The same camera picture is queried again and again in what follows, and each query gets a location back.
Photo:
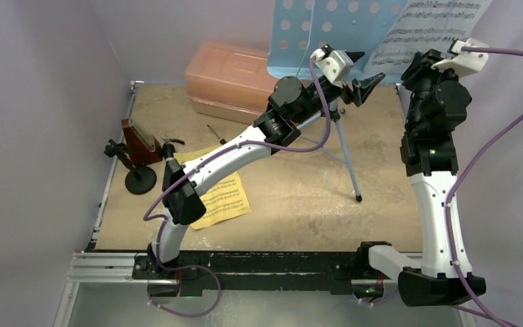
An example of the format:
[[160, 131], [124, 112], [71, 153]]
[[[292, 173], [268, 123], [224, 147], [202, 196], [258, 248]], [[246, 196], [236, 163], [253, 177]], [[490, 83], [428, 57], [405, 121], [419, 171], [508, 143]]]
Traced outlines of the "white sheet music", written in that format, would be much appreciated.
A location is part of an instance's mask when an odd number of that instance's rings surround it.
[[367, 75], [400, 76], [415, 53], [446, 52], [455, 40], [470, 38], [491, 1], [408, 1], [398, 20], [373, 50], [364, 67]]

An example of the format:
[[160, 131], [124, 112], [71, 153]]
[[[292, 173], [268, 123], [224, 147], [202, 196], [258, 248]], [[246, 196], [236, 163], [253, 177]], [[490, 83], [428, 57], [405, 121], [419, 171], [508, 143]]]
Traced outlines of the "light blue music stand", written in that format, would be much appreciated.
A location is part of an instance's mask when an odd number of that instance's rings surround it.
[[311, 80], [310, 55], [329, 45], [363, 52], [345, 76], [363, 78], [367, 59], [405, 5], [406, 1], [275, 1], [268, 73]]

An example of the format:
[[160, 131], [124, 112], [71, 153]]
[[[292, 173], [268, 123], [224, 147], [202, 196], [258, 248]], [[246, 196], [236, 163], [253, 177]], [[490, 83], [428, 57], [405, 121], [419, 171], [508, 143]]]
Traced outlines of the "yellow sheet music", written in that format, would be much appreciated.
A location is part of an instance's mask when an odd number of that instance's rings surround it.
[[241, 177], [237, 172], [216, 183], [200, 196], [200, 199], [206, 207], [206, 214], [191, 224], [194, 230], [208, 228], [251, 212]]

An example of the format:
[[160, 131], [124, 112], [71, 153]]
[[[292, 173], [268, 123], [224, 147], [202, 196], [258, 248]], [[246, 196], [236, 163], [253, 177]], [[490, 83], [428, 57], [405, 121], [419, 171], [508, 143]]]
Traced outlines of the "black microphone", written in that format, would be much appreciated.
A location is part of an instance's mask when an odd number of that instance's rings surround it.
[[174, 158], [176, 148], [173, 144], [166, 143], [162, 146], [162, 157], [164, 161], [169, 161]]

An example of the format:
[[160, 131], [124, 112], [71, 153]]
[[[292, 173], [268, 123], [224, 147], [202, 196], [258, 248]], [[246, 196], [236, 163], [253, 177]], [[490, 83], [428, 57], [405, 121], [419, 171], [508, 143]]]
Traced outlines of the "clear plastic metronome cover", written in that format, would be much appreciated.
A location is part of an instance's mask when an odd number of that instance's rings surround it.
[[133, 119], [128, 119], [129, 127], [136, 135], [138, 140], [145, 146], [149, 152], [155, 151], [154, 136], [149, 134], [141, 124], [136, 123]]

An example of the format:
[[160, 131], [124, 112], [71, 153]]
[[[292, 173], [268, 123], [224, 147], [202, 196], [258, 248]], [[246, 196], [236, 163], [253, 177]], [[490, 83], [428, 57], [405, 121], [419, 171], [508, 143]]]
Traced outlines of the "brown wooden metronome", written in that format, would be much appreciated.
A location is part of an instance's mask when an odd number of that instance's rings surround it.
[[154, 137], [155, 151], [149, 152], [129, 127], [128, 119], [121, 120], [121, 128], [123, 130], [125, 144], [131, 148], [129, 158], [135, 167], [149, 166], [162, 161], [162, 148], [156, 137]]

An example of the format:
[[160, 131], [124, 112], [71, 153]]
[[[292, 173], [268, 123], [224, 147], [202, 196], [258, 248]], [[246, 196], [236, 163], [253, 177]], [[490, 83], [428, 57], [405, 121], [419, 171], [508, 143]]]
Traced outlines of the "black round microphone stand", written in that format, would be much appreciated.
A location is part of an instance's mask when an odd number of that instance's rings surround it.
[[129, 158], [131, 148], [125, 143], [116, 143], [109, 139], [105, 145], [104, 154], [107, 157], [117, 157], [117, 159], [128, 169], [125, 177], [125, 187], [129, 193], [142, 195], [148, 193], [157, 183], [156, 172], [149, 167], [135, 167]]

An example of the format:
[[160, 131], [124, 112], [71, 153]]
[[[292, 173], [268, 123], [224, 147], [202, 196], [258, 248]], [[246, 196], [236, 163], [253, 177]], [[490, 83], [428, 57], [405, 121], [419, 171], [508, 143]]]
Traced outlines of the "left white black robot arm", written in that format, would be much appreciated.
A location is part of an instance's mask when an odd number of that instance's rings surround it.
[[[241, 134], [197, 159], [185, 163], [167, 160], [163, 193], [143, 216], [145, 221], [155, 219], [152, 212], [158, 203], [163, 204], [164, 212], [159, 215], [163, 223], [148, 248], [152, 273], [160, 279], [174, 274], [187, 228], [206, 213], [201, 197], [219, 181], [279, 151], [310, 153], [325, 145], [331, 130], [331, 103], [339, 99], [359, 107], [385, 78], [378, 73], [346, 83], [347, 74], [363, 56], [363, 52], [328, 50], [326, 46], [317, 49], [309, 57], [312, 83], [304, 85], [295, 76], [280, 78], [268, 97], [266, 111]], [[321, 115], [325, 117], [322, 139], [312, 147], [293, 147], [301, 135], [299, 125]]]

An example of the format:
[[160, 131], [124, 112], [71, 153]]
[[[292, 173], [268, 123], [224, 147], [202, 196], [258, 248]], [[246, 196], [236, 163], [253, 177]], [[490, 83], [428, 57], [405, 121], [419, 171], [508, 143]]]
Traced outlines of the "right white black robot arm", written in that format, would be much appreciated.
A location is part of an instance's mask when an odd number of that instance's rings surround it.
[[472, 97], [460, 83], [479, 73], [488, 56], [453, 50], [417, 53], [401, 76], [410, 91], [400, 156], [414, 190], [422, 228], [422, 258], [411, 259], [387, 242], [362, 243], [355, 268], [363, 277], [377, 272], [395, 280], [408, 307], [451, 306], [485, 294], [486, 280], [467, 257], [456, 200], [458, 156], [453, 131], [467, 117]]

